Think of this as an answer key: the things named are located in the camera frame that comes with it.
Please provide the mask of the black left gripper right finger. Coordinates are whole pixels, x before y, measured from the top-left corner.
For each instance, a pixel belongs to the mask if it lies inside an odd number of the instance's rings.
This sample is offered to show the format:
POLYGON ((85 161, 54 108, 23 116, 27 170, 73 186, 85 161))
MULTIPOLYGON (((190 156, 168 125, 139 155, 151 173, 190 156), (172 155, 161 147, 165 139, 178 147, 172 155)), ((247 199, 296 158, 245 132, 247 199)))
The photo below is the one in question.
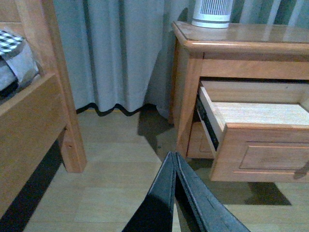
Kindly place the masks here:
POLYGON ((201 232, 248 232, 242 224, 220 201, 185 159, 174 153, 176 169, 176 199, 192 214, 201 232))

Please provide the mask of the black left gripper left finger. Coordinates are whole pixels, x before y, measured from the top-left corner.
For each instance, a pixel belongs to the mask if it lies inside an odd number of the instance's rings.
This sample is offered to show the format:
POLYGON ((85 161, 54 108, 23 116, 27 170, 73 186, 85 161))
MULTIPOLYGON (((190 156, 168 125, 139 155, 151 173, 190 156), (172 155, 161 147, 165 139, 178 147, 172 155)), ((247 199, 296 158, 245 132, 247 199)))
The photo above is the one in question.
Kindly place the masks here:
POLYGON ((170 232, 173 225, 176 170, 168 152, 143 202, 124 232, 170 232))

